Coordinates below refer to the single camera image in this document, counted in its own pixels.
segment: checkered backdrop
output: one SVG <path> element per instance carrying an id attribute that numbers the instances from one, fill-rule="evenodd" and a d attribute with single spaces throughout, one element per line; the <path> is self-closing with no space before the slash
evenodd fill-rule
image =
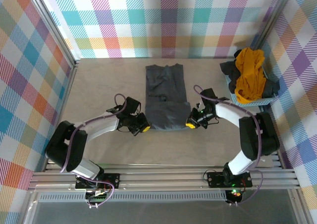
<path id="1" fill-rule="evenodd" d="M 0 0 L 0 224 L 17 222 L 70 68 L 30 0 Z"/>
<path id="2" fill-rule="evenodd" d="M 70 31 L 63 33 L 70 48 L 79 48 L 84 58 L 233 56 L 237 49 L 251 44 L 277 2 L 53 0 L 54 4 L 52 0 L 44 1 L 60 30 L 64 32 L 66 25 L 65 31 Z M 62 19 L 56 16 L 57 10 Z"/>
<path id="3" fill-rule="evenodd" d="M 289 0 L 263 50 L 280 81 L 270 112 L 283 156 L 317 223 L 317 0 Z"/>

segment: plastic basket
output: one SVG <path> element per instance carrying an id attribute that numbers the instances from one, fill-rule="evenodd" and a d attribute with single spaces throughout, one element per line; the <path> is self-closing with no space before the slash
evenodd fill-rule
<path id="1" fill-rule="evenodd" d="M 228 75 L 225 75 L 227 85 L 231 82 Z M 266 99 L 258 99 L 248 104 L 241 104 L 237 101 L 237 96 L 235 94 L 231 94 L 231 99 L 234 104 L 239 105 L 240 107 L 253 107 L 253 106 L 264 106 L 268 105 L 270 102 L 272 102 L 275 98 L 275 95 L 272 98 L 266 98 Z"/>

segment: plaid wall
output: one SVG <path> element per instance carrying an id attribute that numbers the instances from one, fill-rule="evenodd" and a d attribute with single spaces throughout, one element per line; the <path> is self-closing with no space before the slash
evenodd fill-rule
<path id="1" fill-rule="evenodd" d="M 0 224 L 17 222 L 70 68 L 30 0 L 0 0 Z"/>
<path id="2" fill-rule="evenodd" d="M 48 0 L 44 0 L 63 31 Z M 228 57 L 277 0 L 55 0 L 82 57 Z"/>
<path id="3" fill-rule="evenodd" d="M 289 0 L 263 50 L 281 86 L 271 114 L 283 155 L 317 223 L 317 0 Z"/>

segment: yellow cloth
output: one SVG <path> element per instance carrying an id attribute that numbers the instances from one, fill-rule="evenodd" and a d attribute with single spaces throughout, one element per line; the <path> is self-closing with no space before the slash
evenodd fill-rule
<path id="1" fill-rule="evenodd" d="M 262 97 L 266 82 L 262 69 L 264 59 L 262 50 L 250 48 L 243 49 L 237 56 L 236 67 L 241 76 L 237 79 L 234 93 L 238 102 L 248 104 Z"/>

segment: black cloth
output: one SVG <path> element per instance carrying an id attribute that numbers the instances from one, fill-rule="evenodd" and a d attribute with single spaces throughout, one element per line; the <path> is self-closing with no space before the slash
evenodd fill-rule
<path id="1" fill-rule="evenodd" d="M 238 50 L 234 57 L 237 58 L 241 50 Z M 236 60 L 234 61 L 227 61 L 220 64 L 220 68 L 222 73 L 225 75 L 228 75 L 230 78 L 230 83 L 228 84 L 228 88 L 231 94 L 234 94 L 234 91 L 236 89 L 237 79 L 240 77 L 241 73 L 236 67 Z M 279 83 L 273 82 L 269 79 L 266 79 L 264 90 L 262 93 L 262 98 L 272 98 L 273 95 L 277 95 L 279 91 Z"/>
<path id="2" fill-rule="evenodd" d="M 191 108 L 187 102 L 183 65 L 146 66 L 145 114 L 151 129 L 181 130 Z"/>

